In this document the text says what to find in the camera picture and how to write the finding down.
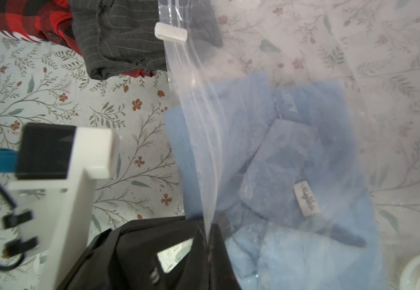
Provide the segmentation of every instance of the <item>floral patterned surface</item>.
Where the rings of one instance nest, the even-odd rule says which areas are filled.
[[[0,37],[0,148],[18,148],[28,122],[112,128],[121,140],[118,177],[97,184],[90,238],[132,219],[182,215],[163,123],[164,111],[177,104],[167,80],[165,72],[91,80],[83,58],[71,49]],[[0,174],[3,183],[9,178]],[[0,198],[0,217],[7,211]],[[3,244],[14,238],[14,232],[0,228],[4,264],[15,262],[2,254]],[[16,270],[0,272],[0,289],[35,289],[45,259],[29,257]]]

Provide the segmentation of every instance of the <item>folded clothing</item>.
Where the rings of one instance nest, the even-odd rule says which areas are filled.
[[[82,55],[72,24],[68,0],[0,0],[0,36],[4,38],[51,41]],[[134,78],[152,76],[138,67],[128,67],[121,73]]]
[[[238,148],[236,151],[223,152],[224,167],[222,169],[217,208],[223,210],[234,203],[237,190],[242,182],[244,165],[248,166],[256,150],[265,138],[271,124],[275,121],[275,107],[272,101],[268,78],[263,72],[252,72],[247,78],[224,81],[209,87],[207,95],[215,97],[209,101],[214,109],[218,124],[212,124],[208,117],[196,120],[194,126],[208,126],[208,136],[215,142],[216,134],[221,134],[223,148]],[[201,100],[201,92],[195,97]],[[210,154],[210,146],[206,140],[196,140],[192,144],[181,107],[168,109],[165,112],[168,137],[178,167],[178,174],[184,195],[186,218],[202,216],[202,200],[195,166],[193,146],[199,144]]]
[[[157,1],[70,0],[69,3],[73,33],[89,77],[104,80],[139,68],[166,70],[165,47],[154,34],[155,23],[159,21]],[[111,58],[105,57],[109,50]],[[128,59],[119,60],[119,50],[133,53]]]
[[[341,86],[330,80],[272,93],[260,82],[263,73],[252,74],[214,85],[222,108],[218,128],[230,128],[221,135],[223,167],[231,169],[219,180],[214,222],[227,237],[242,289],[385,289],[379,233]],[[198,195],[199,179],[189,133],[182,132],[184,114],[175,110],[165,115],[165,123],[173,149],[181,151],[175,158],[184,176],[187,215],[188,197]],[[264,125],[256,126],[257,119]],[[309,217],[300,211],[292,188],[304,180],[321,210]],[[194,185],[190,192],[189,184]],[[197,216],[202,206],[191,204],[190,212]]]
[[[281,118],[317,129],[318,139],[312,146],[304,146],[308,153],[302,170],[296,175],[292,170],[298,164],[295,158],[259,158],[277,156],[280,150],[274,148],[273,136],[285,135],[287,127],[292,126],[290,121],[276,120],[268,132],[244,177],[244,182],[246,179],[249,183],[255,181],[253,197],[249,201],[242,198],[242,202],[248,203],[254,214],[260,214],[263,219],[239,220],[240,215],[250,216],[240,205],[226,212],[229,224],[236,231],[226,240],[226,245],[237,280],[244,290],[386,289],[379,233],[356,158],[341,87],[335,81],[327,81],[300,88],[275,89],[273,95]],[[283,144],[282,138],[279,143],[284,148],[292,147]],[[278,178],[272,179],[266,174],[261,174],[264,178],[260,178],[251,173],[272,172],[267,166],[277,168],[273,176]],[[289,180],[306,179],[321,212],[303,217],[299,206],[292,202],[292,186],[283,187],[286,182],[279,175]]]

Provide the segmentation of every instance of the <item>fabric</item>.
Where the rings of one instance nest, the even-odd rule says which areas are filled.
[[[157,1],[71,0],[70,5],[73,32],[91,78],[138,68],[166,70],[164,44],[154,34]]]
[[[81,54],[72,23],[68,0],[0,0],[0,36],[4,38],[51,41]],[[142,68],[134,67],[121,73],[134,78],[152,76]]]
[[[226,136],[223,146],[238,145],[241,150],[223,156],[225,160],[225,174],[221,177],[224,184],[219,189],[217,208],[226,209],[238,200],[237,189],[242,182],[243,173],[247,170],[249,161],[264,140],[271,124],[275,121],[276,111],[270,93],[268,79],[263,72],[253,72],[248,78],[220,82],[215,84],[217,98],[210,101],[210,105],[217,110],[217,116],[209,118],[202,123],[202,131],[207,126],[209,136],[215,135],[215,128],[210,126],[214,120],[225,120],[231,126],[225,127],[221,134]],[[203,136],[189,136],[185,115],[181,107],[169,109],[165,113],[165,123],[172,148],[175,150],[177,166],[184,195],[186,218],[195,218],[202,215],[202,202],[198,187],[197,170],[195,168],[194,154],[192,154],[192,138],[197,144],[203,144]],[[210,157],[209,146],[213,145],[212,139],[202,150]]]
[[[356,161],[354,136],[341,87],[331,80],[277,88],[274,96],[278,116],[301,123],[276,120],[244,176],[243,193],[244,184],[256,187],[250,199],[242,195],[242,201],[265,218],[249,218],[241,227],[241,221],[235,219],[235,210],[228,212],[237,232],[227,239],[226,245],[238,281],[247,287],[243,289],[386,289],[380,237]],[[278,154],[281,150],[274,146],[285,148],[283,152],[295,146],[299,138],[292,135],[288,138],[292,145],[283,142],[288,135],[286,131],[294,132],[293,124],[304,132],[310,127],[318,130],[318,139],[312,146],[300,146],[306,150],[301,174],[290,173],[291,167],[286,164],[295,165],[296,159],[283,158]],[[284,178],[270,177],[276,174]],[[320,213],[303,217],[294,194],[287,194],[293,184],[287,187],[285,180],[296,177],[297,181],[306,179],[310,183]],[[247,210],[236,211],[247,219]]]
[[[398,289],[401,257],[420,253],[420,0],[212,0],[212,5],[222,49],[212,50],[210,58],[197,52],[204,61],[194,69],[183,57],[195,58],[194,50],[166,46],[177,59],[168,67],[180,98],[194,90],[190,79],[216,82],[257,70],[270,76],[272,87],[337,78],[386,249],[389,288]],[[189,20],[178,15],[183,23]],[[197,111],[191,102],[183,108]],[[194,123],[188,120],[191,131],[198,129]],[[202,178],[214,181],[207,172],[221,171],[211,166],[198,167],[206,172]]]
[[[193,48],[199,53],[205,53],[205,44],[213,47],[223,46],[211,0],[158,0],[158,7],[160,20],[165,23],[172,21],[174,26],[176,26],[176,21],[168,18],[170,15],[175,17],[174,14],[179,12],[183,20],[180,25],[188,31],[189,38],[192,38]]]

